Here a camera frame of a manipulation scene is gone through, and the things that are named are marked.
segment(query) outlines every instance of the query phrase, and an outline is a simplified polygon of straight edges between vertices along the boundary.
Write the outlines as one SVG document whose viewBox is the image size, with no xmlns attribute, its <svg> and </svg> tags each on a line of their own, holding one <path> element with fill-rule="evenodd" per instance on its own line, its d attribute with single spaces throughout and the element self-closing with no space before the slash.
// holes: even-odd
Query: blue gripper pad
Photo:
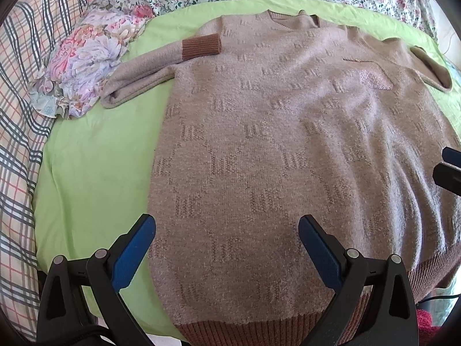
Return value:
<svg viewBox="0 0 461 346">
<path fill-rule="evenodd" d="M 114 263 L 111 283 L 116 292 L 128 287 L 154 237 L 155 220 L 149 215 Z"/>
<path fill-rule="evenodd" d="M 299 238 L 326 287 L 338 291 L 343 286 L 341 266 L 306 217 L 298 225 Z"/>
<path fill-rule="evenodd" d="M 458 152 L 453 148 L 445 147 L 442 150 L 442 159 L 444 162 L 448 162 L 451 165 L 461 168 L 461 152 Z"/>
</svg>

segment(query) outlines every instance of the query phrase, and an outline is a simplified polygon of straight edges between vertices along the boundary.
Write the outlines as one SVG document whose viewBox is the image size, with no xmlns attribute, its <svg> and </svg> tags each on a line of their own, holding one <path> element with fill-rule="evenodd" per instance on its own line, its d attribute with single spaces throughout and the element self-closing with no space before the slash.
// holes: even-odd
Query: checkered fabric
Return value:
<svg viewBox="0 0 461 346">
<path fill-rule="evenodd" d="M 40 303 L 31 200 L 54 120 L 32 108 L 26 90 L 86 4 L 19 0 L 0 27 L 0 307 L 30 340 Z"/>
</svg>

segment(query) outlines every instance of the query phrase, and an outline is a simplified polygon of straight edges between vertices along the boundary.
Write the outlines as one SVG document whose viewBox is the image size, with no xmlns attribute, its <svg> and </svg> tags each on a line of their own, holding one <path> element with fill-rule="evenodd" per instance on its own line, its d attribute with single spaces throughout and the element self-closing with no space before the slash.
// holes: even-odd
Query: silver screw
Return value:
<svg viewBox="0 0 461 346">
<path fill-rule="evenodd" d="M 98 258 L 98 259 L 102 259 L 104 256 L 107 255 L 107 250 L 105 249 L 99 249 L 95 252 L 95 256 Z"/>
<path fill-rule="evenodd" d="M 356 259 L 359 257 L 359 252 L 356 249 L 348 249 L 347 250 L 347 256 Z"/>
<path fill-rule="evenodd" d="M 396 264 L 400 264 L 402 262 L 402 258 L 400 258 L 400 256 L 396 255 L 396 254 L 393 254 L 390 259 L 396 263 Z"/>
<path fill-rule="evenodd" d="M 64 261 L 63 255 L 58 255 L 53 259 L 53 263 L 55 264 L 61 264 L 63 261 Z"/>
</svg>

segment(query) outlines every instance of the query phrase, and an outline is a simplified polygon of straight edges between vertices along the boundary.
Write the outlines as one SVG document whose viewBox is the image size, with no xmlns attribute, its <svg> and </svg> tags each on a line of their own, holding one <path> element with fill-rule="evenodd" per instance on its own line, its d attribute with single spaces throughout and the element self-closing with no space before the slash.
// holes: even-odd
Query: sweater cuff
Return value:
<svg viewBox="0 0 461 346">
<path fill-rule="evenodd" d="M 183 61 L 220 54 L 221 39 L 217 33 L 183 40 Z"/>
</svg>

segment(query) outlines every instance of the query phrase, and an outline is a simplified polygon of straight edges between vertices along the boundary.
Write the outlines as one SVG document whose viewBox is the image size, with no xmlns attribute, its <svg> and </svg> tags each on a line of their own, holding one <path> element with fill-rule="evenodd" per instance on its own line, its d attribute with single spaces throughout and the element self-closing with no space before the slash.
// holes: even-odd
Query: knit sweater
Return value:
<svg viewBox="0 0 461 346">
<path fill-rule="evenodd" d="M 461 202 L 432 170 L 460 143 L 425 85 L 451 78 L 421 48 L 302 11 L 222 16 L 122 64 L 101 102 L 172 77 L 149 261 L 192 345 L 299 345 L 332 298 L 298 238 L 304 214 L 366 257 L 399 254 L 416 299 L 459 261 Z"/>
</svg>

